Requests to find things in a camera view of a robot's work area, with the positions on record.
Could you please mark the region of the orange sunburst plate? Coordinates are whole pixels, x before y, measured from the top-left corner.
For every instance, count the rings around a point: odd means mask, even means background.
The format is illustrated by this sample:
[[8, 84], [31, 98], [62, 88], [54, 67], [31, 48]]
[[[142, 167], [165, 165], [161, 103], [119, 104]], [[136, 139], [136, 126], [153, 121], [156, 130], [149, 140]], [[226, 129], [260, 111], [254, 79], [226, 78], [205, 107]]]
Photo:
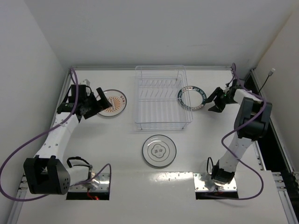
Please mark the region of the orange sunburst plate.
[[116, 89], [109, 89], [105, 90], [104, 94], [112, 106], [99, 112], [98, 115], [111, 118], [118, 116], [125, 110], [128, 101], [123, 92]]

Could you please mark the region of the green rimmed plate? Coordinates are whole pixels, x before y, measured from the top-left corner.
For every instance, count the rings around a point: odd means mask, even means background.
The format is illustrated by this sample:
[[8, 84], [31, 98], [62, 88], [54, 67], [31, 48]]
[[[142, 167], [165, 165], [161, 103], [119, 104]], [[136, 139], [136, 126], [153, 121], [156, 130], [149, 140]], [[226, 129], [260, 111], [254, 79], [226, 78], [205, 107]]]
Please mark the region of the green rimmed plate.
[[[195, 93], [197, 93], [201, 96], [201, 98], [202, 98], [201, 104], [199, 104], [197, 106], [191, 106], [191, 103], [190, 103], [190, 105], [188, 105], [184, 101], [185, 98], [190, 100], [189, 91], [194, 91]], [[206, 104], [206, 99], [207, 99], [206, 93], [201, 88], [199, 88], [197, 86], [185, 86], [182, 89], [180, 89], [177, 94], [177, 100], [178, 100], [179, 104], [185, 110], [188, 110], [188, 111], [197, 111], [197, 110], [203, 108]]]

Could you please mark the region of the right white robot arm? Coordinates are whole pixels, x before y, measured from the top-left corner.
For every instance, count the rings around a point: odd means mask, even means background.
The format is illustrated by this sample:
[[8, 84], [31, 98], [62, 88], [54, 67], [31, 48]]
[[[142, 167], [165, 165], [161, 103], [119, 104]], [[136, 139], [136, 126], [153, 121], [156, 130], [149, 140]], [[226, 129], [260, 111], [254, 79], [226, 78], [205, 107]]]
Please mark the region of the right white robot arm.
[[221, 184], [229, 184], [235, 175], [236, 168], [248, 147], [266, 135], [272, 103], [256, 97], [251, 91], [240, 86], [231, 86], [223, 90], [216, 88], [206, 99], [206, 103], [214, 102], [209, 108], [212, 112], [222, 112], [229, 104], [240, 106], [232, 131], [233, 139], [226, 153], [213, 165], [211, 179]]

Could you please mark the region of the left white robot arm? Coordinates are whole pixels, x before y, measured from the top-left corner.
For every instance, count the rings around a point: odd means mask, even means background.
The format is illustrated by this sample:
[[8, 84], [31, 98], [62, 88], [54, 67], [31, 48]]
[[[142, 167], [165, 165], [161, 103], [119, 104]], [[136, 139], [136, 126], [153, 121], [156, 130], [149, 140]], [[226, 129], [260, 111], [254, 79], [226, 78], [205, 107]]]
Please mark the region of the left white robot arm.
[[63, 156], [71, 135], [82, 119], [88, 119], [111, 107], [102, 88], [98, 95], [86, 84], [72, 84], [57, 108], [53, 130], [33, 158], [23, 164], [31, 194], [64, 195], [76, 184], [92, 179], [92, 165], [63, 164]]

